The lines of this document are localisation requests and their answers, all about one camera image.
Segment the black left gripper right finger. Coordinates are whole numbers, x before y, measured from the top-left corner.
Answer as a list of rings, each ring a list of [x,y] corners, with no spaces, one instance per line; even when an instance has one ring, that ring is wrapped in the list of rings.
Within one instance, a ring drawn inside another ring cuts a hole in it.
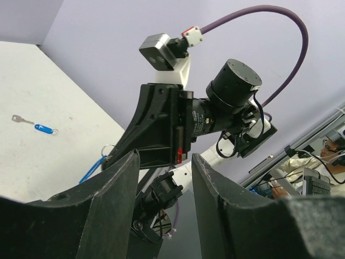
[[[192,185],[203,258],[344,258],[344,198],[271,200],[195,153]]]

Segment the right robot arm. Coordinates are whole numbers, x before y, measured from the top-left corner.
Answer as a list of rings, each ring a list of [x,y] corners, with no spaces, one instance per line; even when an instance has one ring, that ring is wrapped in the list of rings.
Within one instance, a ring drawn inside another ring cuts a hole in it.
[[[206,87],[205,98],[195,98],[180,83],[141,85],[134,116],[102,164],[106,169],[137,150],[141,169],[169,168],[137,194],[131,226],[137,237],[158,243],[169,234],[163,212],[191,187],[192,168],[186,158],[198,137],[220,133],[203,153],[216,165],[250,155],[277,131],[255,98],[261,84],[250,67],[229,59]]]

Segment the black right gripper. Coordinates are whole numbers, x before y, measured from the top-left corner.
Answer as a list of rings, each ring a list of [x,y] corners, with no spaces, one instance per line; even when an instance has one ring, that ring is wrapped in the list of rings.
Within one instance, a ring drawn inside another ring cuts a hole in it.
[[[105,170],[136,150],[140,169],[178,165],[191,150],[193,91],[176,84],[143,84],[133,118],[102,163]]]

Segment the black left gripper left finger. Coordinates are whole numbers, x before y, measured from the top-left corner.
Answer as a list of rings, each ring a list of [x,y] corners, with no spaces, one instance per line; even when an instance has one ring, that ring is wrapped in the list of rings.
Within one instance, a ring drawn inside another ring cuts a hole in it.
[[[140,156],[47,201],[1,198],[1,258],[125,258]]]

